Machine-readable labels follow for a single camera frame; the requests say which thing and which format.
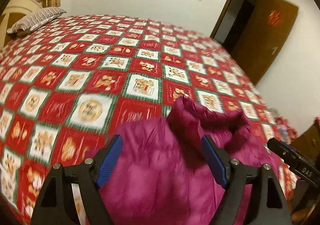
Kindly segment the magenta quilted down jacket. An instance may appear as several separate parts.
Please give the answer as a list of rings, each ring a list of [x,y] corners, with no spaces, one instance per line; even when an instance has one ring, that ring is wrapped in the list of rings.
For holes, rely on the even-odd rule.
[[[167,117],[122,123],[113,133],[123,150],[100,194],[115,224],[208,224],[224,191],[201,153],[204,135],[243,164],[279,170],[243,111],[217,113],[187,97]]]

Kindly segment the dark wooden dresser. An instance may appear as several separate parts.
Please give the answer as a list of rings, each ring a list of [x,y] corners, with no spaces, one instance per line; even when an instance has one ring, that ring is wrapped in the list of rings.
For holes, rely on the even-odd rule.
[[[315,118],[313,125],[302,135],[294,139],[290,146],[303,155],[310,162],[315,163],[319,155],[319,118]]]

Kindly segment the red white teddy bedspread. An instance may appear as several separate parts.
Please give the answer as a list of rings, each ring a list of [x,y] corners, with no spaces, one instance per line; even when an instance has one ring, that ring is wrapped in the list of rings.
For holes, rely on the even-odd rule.
[[[29,224],[56,164],[93,156],[122,123],[167,117],[179,97],[241,110],[265,143],[280,138],[261,95],[216,40],[144,18],[58,18],[1,51],[1,194]],[[280,160],[285,194],[296,177]]]

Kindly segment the brown wooden door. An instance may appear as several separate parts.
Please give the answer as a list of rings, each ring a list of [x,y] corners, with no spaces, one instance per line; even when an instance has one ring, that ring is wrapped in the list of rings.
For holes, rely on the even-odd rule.
[[[238,66],[256,85],[286,42],[298,7],[285,0],[258,0],[231,52]]]

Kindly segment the grey striped pillow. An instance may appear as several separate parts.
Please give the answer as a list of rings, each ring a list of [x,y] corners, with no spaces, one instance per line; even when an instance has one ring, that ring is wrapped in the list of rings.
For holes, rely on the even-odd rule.
[[[52,22],[65,13],[66,11],[59,7],[38,9],[37,11],[25,15],[14,23],[9,29],[7,29],[7,34],[15,34],[17,36],[27,35],[45,24]]]

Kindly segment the beige curved headboard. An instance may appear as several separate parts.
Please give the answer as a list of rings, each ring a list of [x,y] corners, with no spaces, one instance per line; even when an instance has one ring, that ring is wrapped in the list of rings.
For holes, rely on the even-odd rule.
[[[10,0],[1,14],[1,49],[12,39],[7,34],[7,29],[27,14],[30,14],[42,6],[36,0]]]

